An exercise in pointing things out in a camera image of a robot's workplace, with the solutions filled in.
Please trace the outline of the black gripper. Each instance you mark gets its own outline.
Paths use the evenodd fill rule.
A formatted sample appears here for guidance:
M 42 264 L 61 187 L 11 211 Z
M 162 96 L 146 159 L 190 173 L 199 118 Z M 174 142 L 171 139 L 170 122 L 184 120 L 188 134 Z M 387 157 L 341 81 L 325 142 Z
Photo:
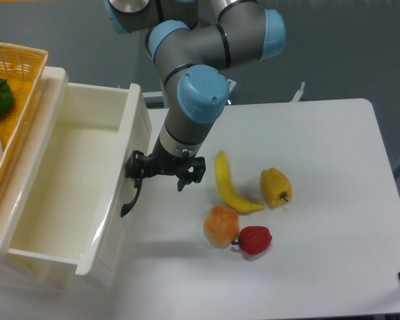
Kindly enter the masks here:
M 181 192 L 186 185 L 200 183 L 206 172 L 204 157 L 190 155 L 188 149 L 181 151 L 181 156 L 175 156 L 164 149 L 158 149 L 150 155 L 135 150 L 125 164 L 125 176 L 133 180 L 136 189 L 141 188 L 145 178 L 176 176 L 177 190 Z

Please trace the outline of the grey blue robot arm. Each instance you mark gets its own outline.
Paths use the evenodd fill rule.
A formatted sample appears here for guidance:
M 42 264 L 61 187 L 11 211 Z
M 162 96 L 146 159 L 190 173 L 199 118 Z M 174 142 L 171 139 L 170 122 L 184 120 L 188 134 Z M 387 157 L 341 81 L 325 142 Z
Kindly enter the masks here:
M 197 1 L 106 1 L 120 33 L 147 30 L 146 48 L 161 78 L 168 113 L 150 155 L 134 151 L 125 174 L 136 188 L 156 175 L 176 176 L 178 189 L 205 172 L 199 149 L 229 98 L 222 70 L 280 54 L 282 16 L 256 1 L 213 1 L 216 24 L 204 24 Z

